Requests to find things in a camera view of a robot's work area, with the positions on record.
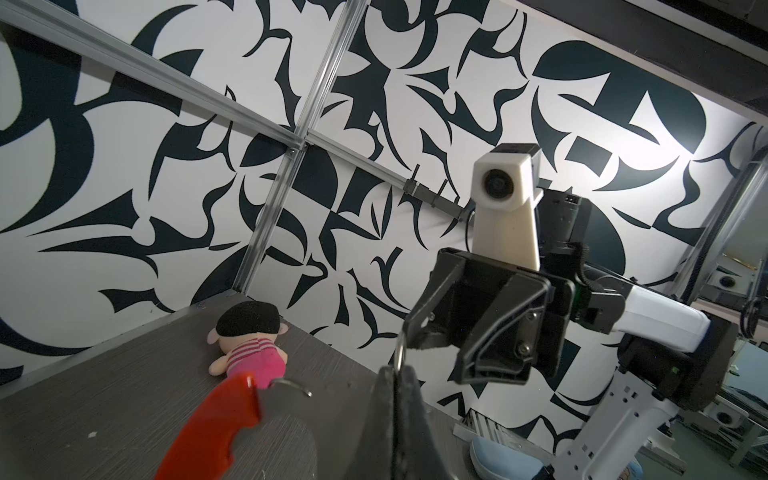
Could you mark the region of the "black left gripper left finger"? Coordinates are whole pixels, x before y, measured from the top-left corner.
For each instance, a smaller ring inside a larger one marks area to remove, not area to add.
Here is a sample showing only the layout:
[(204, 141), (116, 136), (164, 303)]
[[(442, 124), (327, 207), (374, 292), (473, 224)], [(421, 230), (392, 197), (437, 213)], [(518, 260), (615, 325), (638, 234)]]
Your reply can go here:
[(393, 367), (380, 369), (363, 430), (345, 479), (393, 479), (397, 446), (397, 380)]

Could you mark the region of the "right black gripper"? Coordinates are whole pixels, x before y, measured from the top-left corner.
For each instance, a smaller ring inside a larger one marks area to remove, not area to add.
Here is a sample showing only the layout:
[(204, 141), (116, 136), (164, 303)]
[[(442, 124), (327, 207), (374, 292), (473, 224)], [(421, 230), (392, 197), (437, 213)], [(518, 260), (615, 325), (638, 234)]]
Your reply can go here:
[(570, 280), (446, 248), (405, 318), (405, 345), (458, 347), (456, 383), (522, 385), (557, 371), (574, 300)]

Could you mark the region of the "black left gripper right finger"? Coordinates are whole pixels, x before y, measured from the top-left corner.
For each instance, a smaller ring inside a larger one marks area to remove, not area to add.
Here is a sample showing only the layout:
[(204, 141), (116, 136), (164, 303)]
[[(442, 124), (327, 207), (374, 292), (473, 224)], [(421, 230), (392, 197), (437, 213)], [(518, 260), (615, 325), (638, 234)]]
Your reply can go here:
[(395, 377), (395, 478), (452, 479), (435, 444), (415, 370)]

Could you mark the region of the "red key tag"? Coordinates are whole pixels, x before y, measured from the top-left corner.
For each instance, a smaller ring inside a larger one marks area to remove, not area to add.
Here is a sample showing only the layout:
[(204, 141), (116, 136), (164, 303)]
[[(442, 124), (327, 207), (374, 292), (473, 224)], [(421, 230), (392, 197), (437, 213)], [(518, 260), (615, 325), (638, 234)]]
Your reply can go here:
[(156, 480), (218, 480), (233, 463), (232, 444), (242, 429), (262, 420), (250, 374), (229, 377), (189, 417), (163, 457)]

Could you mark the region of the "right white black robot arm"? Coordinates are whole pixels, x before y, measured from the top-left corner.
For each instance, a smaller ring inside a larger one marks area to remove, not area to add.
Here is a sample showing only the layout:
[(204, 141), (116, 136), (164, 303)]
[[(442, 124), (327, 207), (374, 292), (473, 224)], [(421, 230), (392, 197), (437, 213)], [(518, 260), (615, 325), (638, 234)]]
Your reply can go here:
[(573, 322), (622, 334), (607, 391), (564, 452), (546, 462), (472, 441), (475, 469), (489, 479), (617, 479), (662, 425), (705, 408), (728, 369), (732, 323), (587, 263), (591, 210), (584, 198), (538, 190), (522, 226), (541, 228), (538, 269), (478, 249), (442, 249), (404, 322), (395, 369), (408, 349), (455, 346), (460, 384), (522, 384), (533, 370), (555, 375)]

